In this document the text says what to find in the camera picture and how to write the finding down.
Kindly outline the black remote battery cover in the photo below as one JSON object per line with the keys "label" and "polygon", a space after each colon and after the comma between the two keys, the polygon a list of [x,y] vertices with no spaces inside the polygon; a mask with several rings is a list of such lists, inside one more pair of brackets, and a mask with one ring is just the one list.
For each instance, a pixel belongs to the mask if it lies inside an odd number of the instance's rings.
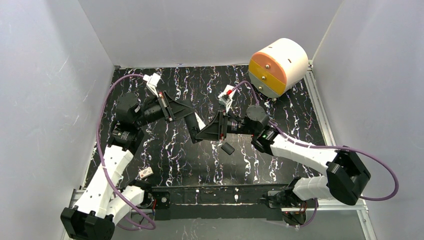
{"label": "black remote battery cover", "polygon": [[225,142],[220,148],[229,156],[235,151],[235,148],[227,142]]}

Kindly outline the black cylindrical remote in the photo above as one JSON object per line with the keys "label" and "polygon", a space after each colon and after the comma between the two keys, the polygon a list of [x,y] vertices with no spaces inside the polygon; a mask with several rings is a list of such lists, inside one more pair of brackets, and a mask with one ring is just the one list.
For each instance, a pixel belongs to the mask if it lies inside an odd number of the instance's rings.
{"label": "black cylindrical remote", "polygon": [[193,144],[200,142],[201,140],[196,139],[196,135],[204,127],[206,127],[206,124],[203,122],[203,120],[199,117],[199,115],[196,112],[192,112],[189,115],[184,117],[184,121],[186,123],[191,142]]}

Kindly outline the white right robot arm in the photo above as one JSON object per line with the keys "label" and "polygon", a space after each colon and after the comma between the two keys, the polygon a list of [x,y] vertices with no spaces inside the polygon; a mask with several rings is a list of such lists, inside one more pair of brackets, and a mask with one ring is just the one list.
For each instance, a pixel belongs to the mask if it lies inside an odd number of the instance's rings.
{"label": "white right robot arm", "polygon": [[194,121],[197,141],[221,141],[227,134],[250,135],[251,144],[259,152],[292,160],[320,173],[315,177],[296,177],[283,190],[264,194],[261,200],[269,208],[295,207],[319,198],[353,206],[371,179],[369,170],[352,150],[330,149],[281,134],[259,105],[249,106],[244,117],[218,110],[208,124],[197,115]]}

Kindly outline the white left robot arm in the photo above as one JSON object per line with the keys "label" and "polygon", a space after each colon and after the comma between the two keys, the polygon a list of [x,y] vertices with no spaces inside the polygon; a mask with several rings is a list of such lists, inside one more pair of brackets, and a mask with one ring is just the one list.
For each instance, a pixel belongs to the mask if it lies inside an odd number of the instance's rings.
{"label": "white left robot arm", "polygon": [[144,103],[132,92],[117,99],[109,141],[104,149],[98,148],[100,166],[80,198],[60,215],[69,238],[110,240],[120,221],[149,197],[151,185],[144,181],[134,180],[124,190],[119,190],[117,183],[142,143],[142,128],[161,119],[184,119],[193,130],[199,130],[189,99],[173,99],[165,91]]}

